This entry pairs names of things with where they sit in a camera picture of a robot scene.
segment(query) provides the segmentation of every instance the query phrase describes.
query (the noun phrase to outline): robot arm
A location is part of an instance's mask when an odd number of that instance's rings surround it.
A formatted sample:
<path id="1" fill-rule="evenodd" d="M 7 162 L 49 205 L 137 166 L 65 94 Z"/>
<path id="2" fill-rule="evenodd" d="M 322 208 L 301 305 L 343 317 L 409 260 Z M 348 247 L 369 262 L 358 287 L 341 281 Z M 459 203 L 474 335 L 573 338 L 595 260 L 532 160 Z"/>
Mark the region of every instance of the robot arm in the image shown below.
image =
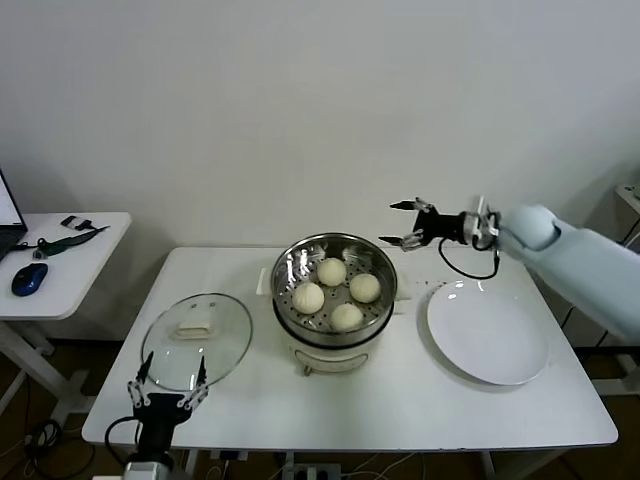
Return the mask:
<path id="1" fill-rule="evenodd" d="M 171 477 L 173 460 L 169 456 L 175 428 L 189 420 L 193 411 L 209 393 L 204 357 L 195 382 L 195 388 L 183 395 L 179 393 L 146 393 L 144 383 L 151 368 L 153 352 L 144 361 L 134 380 L 127 383 L 133 406 L 133 415 L 112 423 L 105 433 L 107 449 L 123 465 L 110 447 L 109 434 L 121 420 L 137 420 L 142 425 L 138 448 L 126 461 L 124 480 L 166 480 Z"/>
<path id="2" fill-rule="evenodd" d="M 476 250 L 500 249 L 601 326 L 640 343 L 640 255 L 591 230 L 576 229 L 542 206 L 518 207 L 504 219 L 482 200 L 476 212 L 455 217 L 440 215 L 420 199 L 391 207 L 418 210 L 418 218 L 411 234 L 381 240 L 405 251 L 436 237 Z"/>

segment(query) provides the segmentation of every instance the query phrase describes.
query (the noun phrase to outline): metal rim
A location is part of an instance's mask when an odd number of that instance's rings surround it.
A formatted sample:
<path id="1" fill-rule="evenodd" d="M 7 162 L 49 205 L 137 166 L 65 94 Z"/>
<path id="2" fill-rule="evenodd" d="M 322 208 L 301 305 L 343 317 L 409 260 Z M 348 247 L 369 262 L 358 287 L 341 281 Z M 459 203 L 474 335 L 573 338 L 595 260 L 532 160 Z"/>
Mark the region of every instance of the metal rim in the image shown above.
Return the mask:
<path id="1" fill-rule="evenodd" d="M 376 338 L 378 335 L 380 335 L 380 333 L 385 328 L 387 328 L 387 325 L 389 325 L 389 322 L 391 321 L 391 317 L 393 316 L 393 309 L 394 309 L 394 306 L 395 306 L 395 302 L 394 302 L 394 304 L 391 305 L 391 310 L 389 311 L 389 315 L 387 316 L 387 318 L 385 320 L 382 320 L 383 324 L 370 337 L 367 337 L 367 338 L 365 338 L 363 340 L 360 340 L 360 341 L 358 341 L 356 343 L 348 344 L 348 345 L 320 345 L 318 343 L 314 343 L 314 342 L 312 342 L 310 340 L 307 340 L 306 338 L 303 338 L 303 337 L 299 336 L 297 333 L 295 333 L 293 330 L 291 330 L 289 325 L 287 325 L 287 323 L 280 316 L 280 313 L 278 312 L 278 309 L 276 308 L 274 300 L 272 300 L 272 303 L 273 303 L 273 311 L 274 311 L 274 313 L 276 315 L 276 318 L 278 319 L 278 323 L 284 329 L 285 332 L 287 332 L 289 335 L 291 335 L 297 341 L 299 341 L 301 343 L 304 343 L 305 345 L 308 345 L 310 347 L 317 348 L 317 349 L 320 349 L 320 350 L 334 350 L 334 351 L 347 350 L 349 348 L 356 348 L 356 347 L 364 345 L 365 343 L 370 342 L 371 340 Z"/>
<path id="2" fill-rule="evenodd" d="M 291 245 L 289 248 L 287 248 L 284 252 L 282 252 L 278 258 L 276 259 L 275 263 L 274 263 L 274 268 L 272 270 L 272 274 L 271 274 L 271 295 L 274 297 L 275 300 L 275 295 L 277 295 L 277 285 L 275 285 L 275 266 L 280 265 L 282 259 L 286 258 L 287 255 L 289 255 L 291 252 L 293 252 L 294 250 L 296 250 L 298 247 L 300 247 L 301 245 L 305 244 L 305 243 L 309 243 L 315 240 L 319 240 L 322 239 L 323 237 L 327 236 L 327 235 L 339 235 L 343 238 L 347 238 L 349 240 L 354 240 L 354 241 L 358 241 L 358 242 L 362 242 L 365 245 L 367 245 L 369 248 L 372 248 L 374 250 L 378 250 L 380 251 L 380 253 L 382 254 L 382 256 L 384 257 L 384 259 L 389 263 L 390 271 L 392 273 L 392 278 L 393 278 L 393 282 L 396 286 L 396 290 L 397 290 L 397 285 L 398 285 L 398 276 L 396 274 L 396 270 L 395 270 L 395 266 L 393 265 L 393 262 L 391 262 L 391 259 L 388 257 L 388 255 L 384 252 L 384 250 L 382 248 L 380 248 L 378 245 L 376 245 L 373 242 L 370 242 L 369 240 L 367 240 L 366 238 L 362 238 L 359 237 L 357 235 L 352 235 L 350 233 L 343 233 L 343 232 L 326 232 L 326 233 L 318 233 L 315 235 L 311 235 L 309 237 L 305 237 L 301 240 L 298 240 L 296 243 L 294 243 L 293 245 Z M 391 310 L 393 310 L 393 304 L 394 304 L 394 298 L 391 299 Z M 277 306 L 274 307 L 274 310 L 276 311 L 276 313 L 279 311 Z M 349 330 L 346 332 L 333 332 L 333 331 L 326 331 L 326 332 L 318 332 L 316 329 L 310 328 L 307 325 L 304 325 L 302 323 L 299 323 L 298 325 L 303 328 L 304 330 L 308 330 L 309 332 L 313 332 L 313 333 L 322 333 L 322 335 L 326 335 L 327 337 L 339 337 L 342 336 L 346 333 L 354 333 L 357 331 L 360 331 L 366 327 L 370 327 L 371 325 L 378 323 L 380 321 L 380 317 L 376 317 L 373 318 L 371 320 L 369 320 L 367 323 L 363 324 L 362 326 L 360 326 L 358 329 L 356 330 Z"/>
<path id="3" fill-rule="evenodd" d="M 185 302 L 187 300 L 191 300 L 192 298 L 203 297 L 203 296 L 207 296 L 207 295 L 215 295 L 215 296 L 218 296 L 218 297 L 225 297 L 225 298 L 228 298 L 228 299 L 233 300 L 234 302 L 236 302 L 238 305 L 240 305 L 242 307 L 242 309 L 247 314 L 247 317 L 249 318 L 249 326 L 250 326 L 250 329 L 249 329 L 249 341 L 247 342 L 247 346 L 245 347 L 244 351 L 242 352 L 242 354 L 240 355 L 240 357 L 238 358 L 236 363 L 234 363 L 233 366 L 229 369 L 229 371 L 226 372 L 224 375 L 218 377 L 218 379 L 214 380 L 213 382 L 207 383 L 207 386 L 210 387 L 211 385 L 215 385 L 216 383 L 218 383 L 220 380 L 222 380 L 224 378 L 227 378 L 229 376 L 229 374 L 236 369 L 236 367 L 240 364 L 240 362 L 242 361 L 244 356 L 247 354 L 247 351 L 249 350 L 249 346 L 251 345 L 251 341 L 253 340 L 253 318 L 251 317 L 251 313 L 249 312 L 249 309 L 245 306 L 245 304 L 242 303 L 240 300 L 238 300 L 236 297 L 233 297 L 231 295 L 227 295 L 226 293 L 217 293 L 217 292 L 196 293 L 195 295 L 190 295 L 188 297 L 184 297 L 181 300 L 178 300 L 173 305 L 171 305 L 169 308 L 163 310 L 162 313 L 160 313 L 160 315 L 158 315 L 156 317 L 156 319 L 153 321 L 153 323 L 147 329 L 147 332 L 144 334 L 144 338 L 142 339 L 142 344 L 140 345 L 140 363 L 141 364 L 145 360 L 144 359 L 144 345 L 145 345 L 145 343 L 147 341 L 147 337 L 149 336 L 149 332 L 151 332 L 151 329 L 153 328 L 155 323 L 158 320 L 160 320 L 160 318 L 162 318 L 163 315 L 165 315 L 169 310 L 171 310 L 173 307 L 175 307 L 179 303 Z M 158 386 L 160 388 L 163 388 L 164 390 L 168 390 L 170 392 L 190 392 L 191 391 L 189 389 L 166 387 L 166 386 L 162 385 L 161 383 L 159 383 L 159 380 L 153 378 L 150 373 L 147 375 L 147 378 L 149 380 L 151 380 L 154 385 L 156 385 L 156 386 Z"/>

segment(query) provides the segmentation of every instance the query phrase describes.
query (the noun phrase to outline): laptop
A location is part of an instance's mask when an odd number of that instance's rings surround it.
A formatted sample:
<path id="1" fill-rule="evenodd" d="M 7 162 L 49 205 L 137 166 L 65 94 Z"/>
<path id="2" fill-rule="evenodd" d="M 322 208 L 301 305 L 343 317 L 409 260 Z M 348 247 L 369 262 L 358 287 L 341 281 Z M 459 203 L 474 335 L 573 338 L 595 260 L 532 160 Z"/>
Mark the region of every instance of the laptop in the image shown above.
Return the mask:
<path id="1" fill-rule="evenodd" d="M 0 260 L 22 240 L 27 230 L 27 225 L 0 170 Z"/>

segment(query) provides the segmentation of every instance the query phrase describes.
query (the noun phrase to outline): steamed bun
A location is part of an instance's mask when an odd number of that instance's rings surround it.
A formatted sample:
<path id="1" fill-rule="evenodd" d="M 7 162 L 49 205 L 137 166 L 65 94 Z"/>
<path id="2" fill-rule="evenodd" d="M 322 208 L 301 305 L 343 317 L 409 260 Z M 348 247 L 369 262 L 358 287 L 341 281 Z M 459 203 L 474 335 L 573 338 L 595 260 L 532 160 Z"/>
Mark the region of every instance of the steamed bun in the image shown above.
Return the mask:
<path id="1" fill-rule="evenodd" d="M 318 267 L 318 280 L 327 287 L 337 287 L 347 278 L 347 267 L 342 260 L 327 258 Z"/>
<path id="2" fill-rule="evenodd" d="M 298 285 L 293 292 L 293 308 L 305 315 L 316 313 L 324 305 L 324 293 L 315 283 Z"/>
<path id="3" fill-rule="evenodd" d="M 336 307 L 329 319 L 331 327 L 337 332 L 346 332 L 362 325 L 364 316 L 358 307 L 345 303 Z"/>
<path id="4" fill-rule="evenodd" d="M 369 273 L 361 273 L 351 280 L 349 292 L 360 303 L 371 303 L 380 296 L 380 282 Z"/>

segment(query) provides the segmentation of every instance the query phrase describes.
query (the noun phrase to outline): cable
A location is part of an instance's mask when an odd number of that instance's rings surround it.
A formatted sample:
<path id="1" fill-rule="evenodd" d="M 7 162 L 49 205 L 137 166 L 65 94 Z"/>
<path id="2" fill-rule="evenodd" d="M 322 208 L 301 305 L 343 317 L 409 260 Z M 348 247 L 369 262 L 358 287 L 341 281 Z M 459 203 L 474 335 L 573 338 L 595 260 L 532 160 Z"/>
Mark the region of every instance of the cable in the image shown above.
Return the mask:
<path id="1" fill-rule="evenodd" d="M 207 470 L 207 473 L 204 475 L 204 480 L 209 480 L 209 474 L 211 472 L 213 472 L 214 470 L 217 470 L 219 478 L 222 478 L 222 469 L 220 467 L 218 467 L 217 465 L 214 465 L 209 470 Z"/>
<path id="2" fill-rule="evenodd" d="M 27 385 L 27 406 L 24 412 L 24 434 L 29 433 L 29 410 L 31 410 L 31 378 L 29 375 L 25 377 L 25 383 Z"/>
<path id="3" fill-rule="evenodd" d="M 27 462 L 24 464 L 24 468 L 22 469 L 22 476 L 24 478 L 31 478 L 33 474 L 36 473 L 36 469 L 33 468 L 31 462 Z"/>
<path id="4" fill-rule="evenodd" d="M 224 461 L 224 468 L 222 469 L 222 479 L 227 478 L 227 473 L 229 472 L 229 460 Z"/>
<path id="5" fill-rule="evenodd" d="M 132 416 L 119 418 L 114 422 L 112 422 L 111 425 L 107 427 L 107 431 L 104 432 L 104 446 L 107 448 L 107 451 L 111 454 L 111 456 L 115 459 L 115 461 L 118 462 L 122 467 L 125 467 L 127 464 L 125 463 L 124 460 L 120 458 L 120 455 L 118 455 L 116 451 L 113 449 L 113 447 L 111 446 L 111 442 L 109 441 L 109 436 L 111 435 L 111 430 L 113 430 L 117 425 L 120 425 L 121 423 L 125 423 L 125 422 L 132 422 L 133 420 L 137 420 L 137 418 Z"/>
<path id="6" fill-rule="evenodd" d="M 37 424 L 27 437 L 29 440 L 25 443 L 24 453 L 28 463 L 33 467 L 38 475 L 46 480 L 68 480 L 76 475 L 80 475 L 89 468 L 95 458 L 95 447 L 93 445 L 86 444 L 91 448 L 91 454 L 89 455 L 89 459 L 86 463 L 75 472 L 54 476 L 44 471 L 40 466 L 40 460 L 47 457 L 53 449 L 72 442 L 79 441 L 84 443 L 80 437 L 63 440 L 62 434 L 62 427 L 60 427 L 58 422 L 54 420 L 45 420 L 44 422 Z"/>
<path id="7" fill-rule="evenodd" d="M 11 475 L 20 465 L 22 465 L 22 462 L 24 462 L 24 458 L 21 458 L 20 460 L 18 460 L 16 463 L 14 463 L 11 468 L 9 470 L 7 470 L 7 473 L 5 473 L 2 478 L 0 478 L 0 480 L 7 480 L 7 478 L 9 478 L 9 475 Z"/>
<path id="8" fill-rule="evenodd" d="M 267 480 L 273 480 L 274 478 L 276 478 L 276 477 L 278 476 L 278 474 L 279 474 L 282 470 L 284 470 L 284 467 L 286 467 L 286 466 L 287 466 L 287 464 L 285 463 L 282 467 L 280 467 L 280 468 L 278 469 L 278 471 L 277 471 L 276 473 L 274 473 L 273 475 L 271 475 Z"/>
<path id="9" fill-rule="evenodd" d="M 142 423 L 138 422 L 138 425 L 136 425 L 136 433 L 133 434 L 133 441 L 136 444 L 136 447 L 138 446 L 138 443 L 140 442 L 140 426 L 142 425 Z"/>
<path id="10" fill-rule="evenodd" d="M 8 450 L 5 450 L 3 453 L 0 453 L 0 458 L 6 457 L 23 443 L 24 443 L 24 438 L 20 440 L 18 443 L 16 443 L 13 447 L 9 448 Z"/>
<path id="11" fill-rule="evenodd" d="M 371 455 L 367 460 L 365 460 L 364 462 L 362 462 L 360 465 L 358 465 L 356 468 L 354 468 L 353 470 L 351 470 L 351 473 L 355 473 L 358 470 L 360 470 L 362 467 L 364 467 L 365 465 L 369 465 L 369 463 L 371 463 L 378 455 L 380 455 L 379 453 L 374 453 L 373 455 Z"/>
<path id="12" fill-rule="evenodd" d="M 633 225 L 631 226 L 631 228 L 629 229 L 629 232 L 627 232 L 627 234 L 624 236 L 624 238 L 622 239 L 622 241 L 620 242 L 621 245 L 628 245 L 629 243 L 633 242 L 633 240 L 631 240 L 631 242 L 627 243 L 627 241 L 629 240 L 629 237 L 631 237 L 631 234 L 633 233 L 633 231 L 636 229 L 636 227 L 638 226 L 638 224 L 640 224 L 640 217 L 638 217 L 638 219 L 633 223 Z"/>
<path id="13" fill-rule="evenodd" d="M 634 242 L 635 242 L 636 240 L 638 240 L 638 237 L 640 237 L 640 232 L 636 233 L 636 234 L 631 238 L 631 240 L 625 241 L 625 242 L 624 242 L 624 243 L 622 243 L 621 245 L 622 245 L 623 247 L 625 247 L 625 248 L 629 248 L 631 245 L 633 245 L 633 244 L 634 244 Z"/>
<path id="14" fill-rule="evenodd" d="M 583 480 L 582 476 L 576 471 L 575 468 L 573 468 L 573 466 L 569 463 L 569 461 L 564 458 L 564 455 L 562 457 L 560 457 L 560 463 L 562 463 L 567 470 L 569 470 L 569 472 L 571 473 L 571 475 L 573 475 L 576 480 Z"/>
<path id="15" fill-rule="evenodd" d="M 352 472 L 352 473 L 345 473 L 340 475 L 341 477 L 350 477 L 351 475 L 377 475 L 377 477 L 374 480 L 378 480 L 378 479 L 382 479 L 382 480 L 389 480 L 389 477 L 385 477 L 384 475 L 382 475 L 381 473 L 378 472 L 370 472 L 370 471 L 362 471 L 362 472 Z"/>
<path id="16" fill-rule="evenodd" d="M 567 322 L 569 321 L 569 317 L 571 316 L 571 314 L 573 313 L 573 310 L 576 308 L 575 305 L 571 305 L 569 307 L 569 310 L 567 310 L 567 313 L 565 313 L 564 315 L 564 320 L 562 321 L 562 324 L 560 325 L 560 330 L 564 330 L 565 325 L 567 324 Z"/>
<path id="17" fill-rule="evenodd" d="M 397 462 L 393 462 L 391 465 L 389 465 L 387 468 L 385 468 L 382 472 L 380 472 L 378 474 L 378 476 L 375 478 L 375 480 L 378 480 L 380 478 L 385 478 L 384 474 L 387 473 L 389 470 L 391 470 L 393 467 L 395 467 L 396 465 L 400 465 L 402 462 L 404 462 L 405 460 L 409 460 L 411 457 L 413 457 L 415 455 L 415 453 L 410 453 L 409 455 L 406 455 L 404 457 L 402 457 L 400 460 L 398 460 Z"/>
<path id="18" fill-rule="evenodd" d="M 444 242 L 446 242 L 447 239 L 446 238 L 442 238 L 440 240 L 440 242 L 438 243 L 438 253 L 440 254 L 440 258 L 442 258 L 442 261 L 444 263 L 447 264 L 447 266 L 453 270 L 456 273 L 459 273 L 460 275 L 463 275 L 467 278 L 470 278 L 472 280 L 489 280 L 493 277 L 495 277 L 498 274 L 498 269 L 500 268 L 500 256 L 498 255 L 498 250 L 494 250 L 493 251 L 493 273 L 489 274 L 489 275 L 471 275 L 469 273 L 466 273 L 462 270 L 460 270 L 458 267 L 456 267 L 455 265 L 453 265 L 449 259 L 445 256 L 444 251 L 442 250 L 442 247 L 444 245 Z"/>
<path id="19" fill-rule="evenodd" d="M 471 246 L 473 247 L 474 250 L 478 252 L 486 252 L 487 250 L 491 250 L 491 248 L 493 248 L 493 244 L 495 243 L 492 241 L 485 247 L 479 247 L 478 240 L 479 239 L 477 235 L 474 235 L 473 238 L 471 238 Z"/>
<path id="20" fill-rule="evenodd" d="M 602 334 L 602 336 L 600 337 L 600 340 L 598 340 L 598 342 L 595 345 L 596 348 L 598 348 L 600 345 L 602 345 L 602 342 L 604 342 L 604 339 L 607 338 L 607 335 L 609 335 L 609 330 L 605 331 Z"/>

